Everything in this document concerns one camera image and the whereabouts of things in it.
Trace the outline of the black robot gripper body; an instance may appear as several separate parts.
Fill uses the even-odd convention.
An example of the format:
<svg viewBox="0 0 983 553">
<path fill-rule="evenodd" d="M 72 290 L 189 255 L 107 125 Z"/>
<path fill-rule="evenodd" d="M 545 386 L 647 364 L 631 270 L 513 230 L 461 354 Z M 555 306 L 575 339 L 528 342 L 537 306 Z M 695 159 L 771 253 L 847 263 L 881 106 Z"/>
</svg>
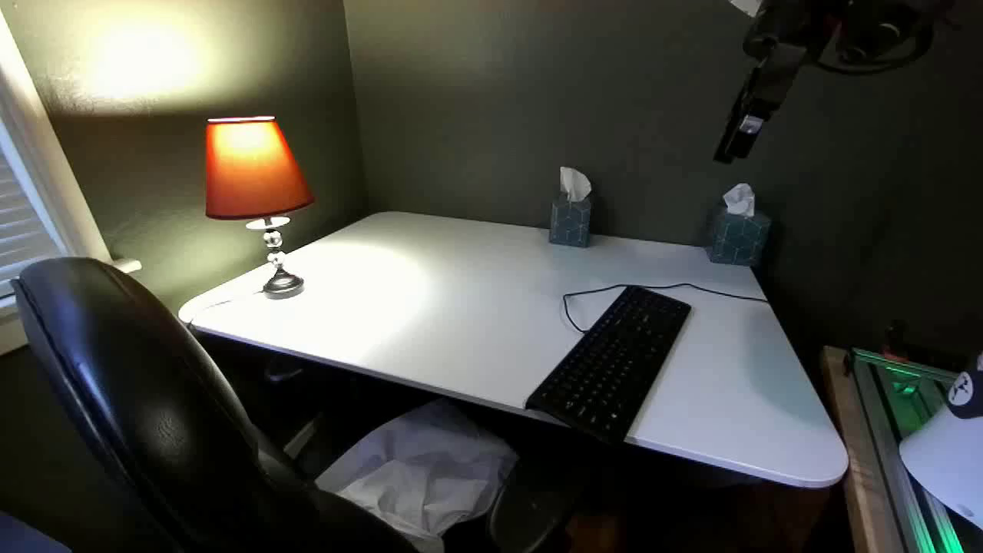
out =
<svg viewBox="0 0 983 553">
<path fill-rule="evenodd" d="M 715 159 L 745 159 L 802 67 L 846 76 L 898 72 L 933 44 L 938 0 L 741 0 L 749 16 L 741 87 Z"/>
</svg>

